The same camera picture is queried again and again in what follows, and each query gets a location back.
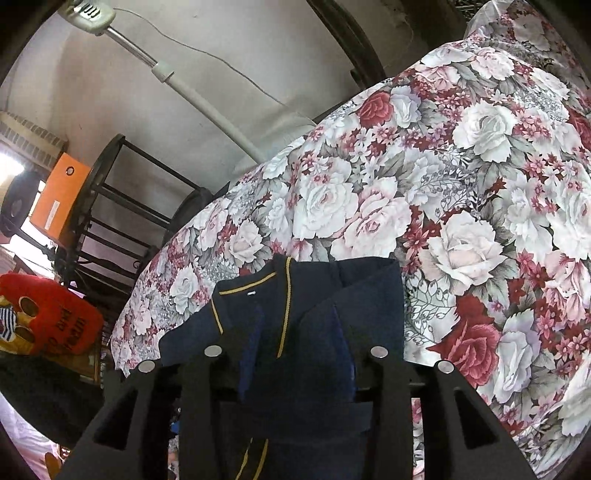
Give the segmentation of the floral rose bedspread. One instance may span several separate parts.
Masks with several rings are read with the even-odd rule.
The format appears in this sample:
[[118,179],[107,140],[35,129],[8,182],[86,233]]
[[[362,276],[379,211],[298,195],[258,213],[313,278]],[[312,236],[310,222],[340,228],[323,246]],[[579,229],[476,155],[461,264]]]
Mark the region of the floral rose bedspread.
[[283,256],[390,257],[405,356],[452,362],[533,472],[573,469],[590,431],[590,84],[527,1],[491,1],[467,35],[377,83],[254,168],[152,259],[110,340],[129,372],[204,311],[218,282]]

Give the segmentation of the navy blue school cardigan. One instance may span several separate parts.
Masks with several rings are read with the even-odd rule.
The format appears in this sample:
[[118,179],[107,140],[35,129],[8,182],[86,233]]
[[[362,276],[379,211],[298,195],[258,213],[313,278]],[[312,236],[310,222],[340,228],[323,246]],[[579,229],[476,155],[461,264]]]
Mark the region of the navy blue school cardigan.
[[165,334],[184,366],[180,474],[235,479],[360,479],[372,405],[363,360],[404,351],[400,266],[389,258],[297,262],[218,283],[211,302]]

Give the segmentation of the red plush pillow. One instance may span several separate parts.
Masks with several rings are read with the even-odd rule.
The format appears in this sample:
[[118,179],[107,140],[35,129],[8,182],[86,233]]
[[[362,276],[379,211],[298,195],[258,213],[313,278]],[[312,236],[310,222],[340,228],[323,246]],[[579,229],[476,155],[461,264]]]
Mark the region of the red plush pillow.
[[57,282],[1,276],[1,350],[15,355],[82,355],[103,328],[100,312]]

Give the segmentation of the white fan stand pole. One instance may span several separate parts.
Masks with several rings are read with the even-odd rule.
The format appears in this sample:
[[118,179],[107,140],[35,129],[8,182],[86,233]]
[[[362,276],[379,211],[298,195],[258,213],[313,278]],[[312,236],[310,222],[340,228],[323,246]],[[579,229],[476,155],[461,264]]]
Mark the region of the white fan stand pole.
[[77,29],[94,36],[102,36],[113,40],[136,59],[145,64],[152,75],[162,84],[167,85],[181,98],[197,109],[205,118],[215,125],[236,146],[242,149],[256,164],[266,162],[263,153],[256,147],[214,105],[211,105],[197,90],[187,84],[174,69],[161,60],[155,59],[147,51],[129,40],[116,30],[112,23],[116,17],[113,8],[101,1],[65,1],[59,8],[58,14]]

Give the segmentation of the orange shoe box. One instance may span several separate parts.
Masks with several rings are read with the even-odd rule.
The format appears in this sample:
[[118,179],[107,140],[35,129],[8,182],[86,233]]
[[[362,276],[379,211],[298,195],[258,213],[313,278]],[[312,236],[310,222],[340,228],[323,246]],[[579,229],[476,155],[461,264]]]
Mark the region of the orange shoe box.
[[69,222],[89,173],[89,166],[63,153],[32,211],[31,224],[61,247],[66,248],[72,243],[73,229]]

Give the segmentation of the black metal rack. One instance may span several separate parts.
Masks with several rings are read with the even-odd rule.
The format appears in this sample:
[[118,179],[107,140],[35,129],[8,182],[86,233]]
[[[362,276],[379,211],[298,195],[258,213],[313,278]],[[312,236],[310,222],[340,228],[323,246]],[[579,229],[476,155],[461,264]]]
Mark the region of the black metal rack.
[[100,283],[129,293],[156,253],[213,198],[124,135],[114,136],[74,200],[72,238],[55,260],[62,282],[82,292]]

